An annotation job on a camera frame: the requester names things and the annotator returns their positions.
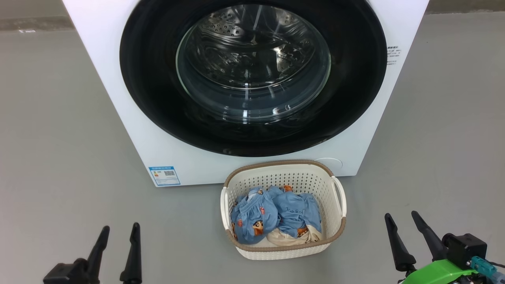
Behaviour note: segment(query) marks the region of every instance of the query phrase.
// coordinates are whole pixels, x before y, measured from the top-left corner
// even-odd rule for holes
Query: black door rim
[[[327,41],[332,59],[328,82],[296,115],[267,125],[223,122],[185,93],[174,70],[174,51],[202,17],[237,4],[291,11],[314,25]],[[120,65],[136,104],[170,135],[215,153],[264,157],[318,145],[361,117],[382,85],[387,46],[380,22],[365,0],[141,0],[123,31]]]

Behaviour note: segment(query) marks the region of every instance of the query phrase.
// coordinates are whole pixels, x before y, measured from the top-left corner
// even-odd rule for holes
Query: white washing machine
[[[428,4],[63,2],[156,186],[288,159],[356,175]]]

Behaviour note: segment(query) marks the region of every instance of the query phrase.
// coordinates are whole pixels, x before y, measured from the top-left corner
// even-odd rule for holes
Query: wall
[[[431,0],[427,13],[505,11],[504,0]],[[2,0],[0,19],[66,16],[61,0]]]
[[[61,0],[0,0],[0,19],[66,15]]]

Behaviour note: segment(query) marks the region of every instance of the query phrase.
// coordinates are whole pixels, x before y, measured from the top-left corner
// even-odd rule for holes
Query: blue clothing
[[[237,198],[231,211],[232,229],[241,244],[256,244],[279,224],[272,197],[261,187],[251,189],[246,197]]]
[[[273,198],[279,216],[279,230],[293,238],[299,238],[309,231],[307,225],[321,232],[319,206],[312,194],[286,192]]]
[[[284,194],[284,190],[282,190],[280,187],[272,185],[267,189],[268,193],[272,197],[272,199],[276,198],[277,196]]]

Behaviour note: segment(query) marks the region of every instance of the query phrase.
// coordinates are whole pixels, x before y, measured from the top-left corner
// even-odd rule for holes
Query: white plastic basket
[[[255,245],[237,242],[230,230],[231,210],[238,196],[255,187],[290,185],[295,193],[312,193],[319,203],[323,238],[319,242],[278,247],[266,238]],[[231,242],[245,258],[275,260],[302,257],[325,250],[345,227],[347,203],[340,181],[325,165],[310,160],[290,160],[245,166],[232,172],[221,191],[221,216]]]

